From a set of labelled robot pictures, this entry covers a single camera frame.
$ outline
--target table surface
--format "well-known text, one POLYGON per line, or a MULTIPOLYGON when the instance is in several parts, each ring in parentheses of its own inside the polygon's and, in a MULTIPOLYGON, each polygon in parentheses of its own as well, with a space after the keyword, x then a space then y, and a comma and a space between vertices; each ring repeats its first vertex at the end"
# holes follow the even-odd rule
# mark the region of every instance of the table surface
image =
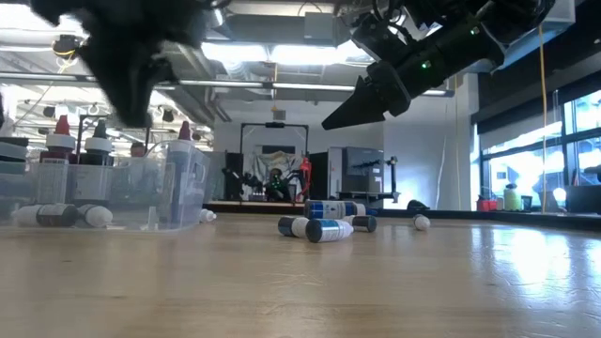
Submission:
POLYGON ((0 232, 15 337, 601 337, 596 234, 379 220, 334 243, 278 217, 175 234, 0 232))

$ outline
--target window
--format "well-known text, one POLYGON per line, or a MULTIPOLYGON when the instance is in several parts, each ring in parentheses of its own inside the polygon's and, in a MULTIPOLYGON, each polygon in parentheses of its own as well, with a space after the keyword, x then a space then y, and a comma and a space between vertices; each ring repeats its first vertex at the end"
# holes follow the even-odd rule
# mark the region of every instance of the window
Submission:
POLYGON ((601 138, 577 142, 578 185, 601 184, 596 173, 587 173, 586 169, 601 165, 601 138))
MULTIPOLYGON (((543 149, 520 152, 514 155, 491 159, 488 162, 490 190, 497 196, 503 196, 503 190, 509 183, 517 185, 521 195, 532 196, 532 205, 541 206, 543 192, 543 149)), ((545 163, 545 181, 547 191, 554 192, 563 188, 563 153, 560 146, 547 148, 545 163)), ((561 205, 564 198, 558 199, 561 205)))
POLYGON ((535 144, 537 142, 543 141, 543 137, 547 137, 547 139, 560 137, 562 136, 562 122, 557 121, 547 125, 545 128, 540 128, 535 131, 530 131, 524 134, 519 135, 517 138, 513 140, 509 140, 507 142, 503 142, 500 145, 496 145, 486 149, 484 153, 487 154, 496 154, 505 150, 509 150, 511 148, 519 147, 519 146, 529 146, 535 144))
POLYGON ((567 133, 601 127, 601 90, 564 105, 567 133))

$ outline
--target wall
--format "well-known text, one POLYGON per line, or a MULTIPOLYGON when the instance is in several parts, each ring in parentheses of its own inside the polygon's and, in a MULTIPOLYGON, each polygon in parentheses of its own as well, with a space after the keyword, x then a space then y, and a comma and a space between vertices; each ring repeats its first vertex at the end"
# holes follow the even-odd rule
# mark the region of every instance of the wall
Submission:
MULTIPOLYGON (((372 124, 324 131, 321 127, 309 128, 309 152, 327 151, 331 146, 362 146, 383 148, 383 126, 372 124)), ((239 123, 221 123, 215 126, 215 151, 239 152, 239 123)), ((244 129, 244 153, 252 152, 256 146, 279 145, 295 146, 304 150, 304 129, 285 128, 283 130, 248 126, 244 129)))
MULTIPOLYGON (((473 208, 480 187, 479 147, 470 125, 470 115, 478 110, 477 90, 476 75, 467 74, 456 93, 456 114, 455 98, 418 98, 407 112, 387 119, 384 153, 386 158, 398 158, 401 196, 396 205, 385 201, 385 207, 406 208, 409 200, 417 199, 434 209, 439 194, 438 209, 473 208)), ((390 189, 390 176, 385 177, 385 189, 390 189)))

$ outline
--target robotic arm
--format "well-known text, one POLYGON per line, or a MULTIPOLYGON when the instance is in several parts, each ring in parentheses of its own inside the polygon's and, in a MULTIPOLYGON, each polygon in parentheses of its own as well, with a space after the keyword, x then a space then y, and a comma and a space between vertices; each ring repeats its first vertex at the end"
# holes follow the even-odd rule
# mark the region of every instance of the robotic arm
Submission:
POLYGON ((231 0, 31 0, 41 17, 59 24, 71 14, 90 33, 76 51, 129 127, 147 127, 155 84, 175 82, 171 64, 160 56, 164 41, 200 47, 207 11, 231 0))
MULTIPOLYGON (((78 49, 100 87, 129 127, 150 124, 147 106, 154 85, 175 82, 169 61, 160 56, 166 40, 198 48, 206 30, 206 13, 231 0, 30 0, 31 8, 51 23, 72 14, 90 33, 78 49)), ((380 13, 362 15, 353 40, 376 60, 355 92, 323 121, 326 130, 384 120, 405 112, 411 99, 441 85, 472 63, 503 63, 503 44, 532 30, 554 0, 390 0, 380 13), (397 27, 405 42, 388 30, 402 8, 418 25, 443 27, 415 41, 397 27)))
POLYGON ((379 122, 387 111, 398 116, 412 99, 476 61, 502 65, 504 45, 536 27, 554 4, 555 0, 391 0, 388 11, 380 14, 374 2, 373 13, 355 24, 352 39, 377 61, 322 126, 331 130, 379 122), (417 26, 439 23, 442 28, 416 41, 391 22, 393 12, 402 7, 417 26))

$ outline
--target ceiling pipe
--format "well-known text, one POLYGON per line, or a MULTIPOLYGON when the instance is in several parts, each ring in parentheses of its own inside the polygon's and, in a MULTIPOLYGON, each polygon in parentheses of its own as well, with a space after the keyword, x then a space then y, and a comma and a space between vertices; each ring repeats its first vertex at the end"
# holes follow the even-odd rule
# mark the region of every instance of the ceiling pipe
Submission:
MULTIPOLYGON (((12 85, 47 85, 54 82, 54 85, 66 86, 86 86, 96 85, 96 79, 87 75, 66 75, 66 74, 43 74, 43 73, 20 73, 10 71, 0 71, 0 83, 12 85)), ((352 93, 355 90, 354 85, 336 85, 336 84, 292 84, 292 83, 274 83, 274 82, 243 82, 243 81, 219 81, 219 80, 180 80, 177 84, 159 83, 158 88, 173 87, 177 85, 184 86, 207 86, 221 88, 264 88, 264 89, 296 89, 296 90, 317 90, 352 93)), ((454 94, 452 90, 432 89, 424 92, 422 96, 449 97, 454 94)))

